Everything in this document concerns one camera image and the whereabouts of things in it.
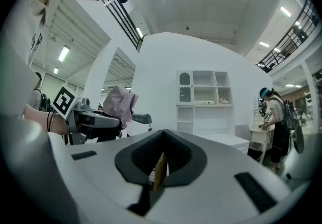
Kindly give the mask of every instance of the ceiling light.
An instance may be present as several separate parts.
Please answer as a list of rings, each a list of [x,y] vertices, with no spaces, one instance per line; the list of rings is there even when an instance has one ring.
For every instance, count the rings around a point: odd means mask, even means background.
[[[64,46],[60,55],[59,55],[59,58],[58,60],[63,62],[64,61],[64,58],[66,57],[67,53],[69,52],[70,48],[68,48],[67,46]]]
[[[264,43],[264,42],[260,42],[261,45],[265,46],[265,47],[269,47],[270,45]]]
[[[136,28],[136,30],[137,30],[137,32],[139,33],[140,37],[142,38],[142,37],[143,37],[143,34],[142,34],[142,32],[141,32],[140,28]]]
[[[288,12],[285,7],[281,7],[281,10],[283,13],[285,13],[288,17],[290,17],[292,14],[290,12]]]

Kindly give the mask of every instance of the person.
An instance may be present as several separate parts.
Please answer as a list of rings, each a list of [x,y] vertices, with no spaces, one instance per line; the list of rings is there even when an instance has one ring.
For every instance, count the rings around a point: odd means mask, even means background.
[[[49,4],[50,0],[17,0],[4,22],[0,33],[0,44],[2,53],[7,53],[7,55],[2,55],[2,57],[5,59],[11,57],[16,61],[16,64],[10,68],[13,74],[15,74],[14,67],[19,64],[16,57],[8,54],[15,53],[25,64],[31,66],[34,55],[42,42],[42,30],[46,23]],[[14,103],[12,94],[15,93],[17,93],[15,88],[7,90],[7,102],[1,107],[0,114],[13,115],[20,112],[20,110],[13,112],[12,108],[6,106],[10,105],[11,102]],[[26,119],[38,122],[47,131],[48,113],[38,111],[28,104],[21,113],[24,114]],[[68,134],[65,121],[58,114],[53,119],[51,131],[58,134]]]
[[[284,121],[283,99],[274,89],[270,91],[266,87],[260,90],[260,96],[268,102],[268,107],[273,115],[273,119],[265,123],[262,128],[267,129],[268,126],[275,125],[271,150],[271,170],[276,172],[280,168],[281,157],[287,155],[289,146],[289,130]]]
[[[42,97],[41,90],[40,90],[42,78],[41,78],[40,73],[36,72],[35,74],[39,77],[39,81],[29,98],[28,105],[33,107],[36,110],[39,110],[40,103],[41,103],[41,97]]]

